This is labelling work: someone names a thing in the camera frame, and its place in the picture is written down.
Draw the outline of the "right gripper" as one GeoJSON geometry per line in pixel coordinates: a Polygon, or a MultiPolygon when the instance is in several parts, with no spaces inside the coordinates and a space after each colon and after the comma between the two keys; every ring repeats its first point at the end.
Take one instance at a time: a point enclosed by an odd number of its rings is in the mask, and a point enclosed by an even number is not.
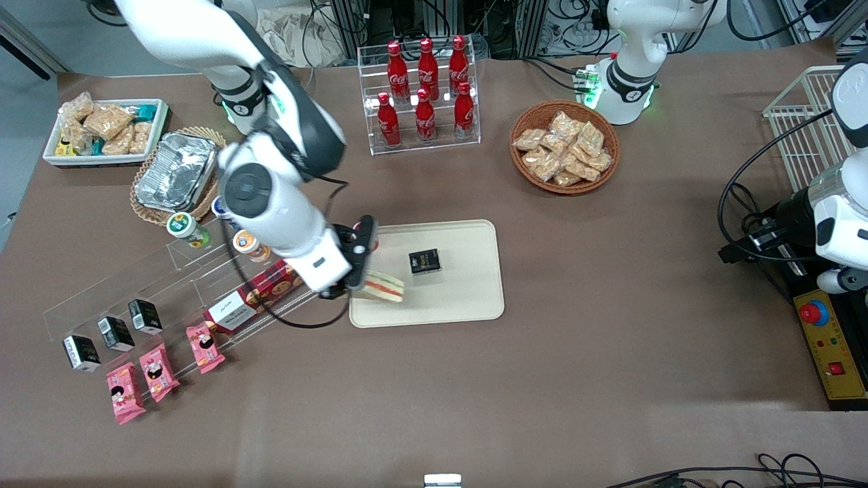
{"type": "Polygon", "coordinates": [[[363,214],[353,228],[326,226],[301,253],[282,252],[304,284],[324,300],[335,300],[366,286],[367,262],[378,247],[378,222],[363,214]]]}

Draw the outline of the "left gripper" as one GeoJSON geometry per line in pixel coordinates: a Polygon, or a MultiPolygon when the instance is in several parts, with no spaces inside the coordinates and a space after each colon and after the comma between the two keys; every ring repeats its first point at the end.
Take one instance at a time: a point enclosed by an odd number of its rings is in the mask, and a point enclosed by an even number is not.
{"type": "Polygon", "coordinates": [[[747,240],[718,250],[725,264],[775,262],[772,248],[791,243],[844,268],[867,269],[866,211],[846,192],[801,190],[779,201],[774,220],[747,220],[747,240]]]}

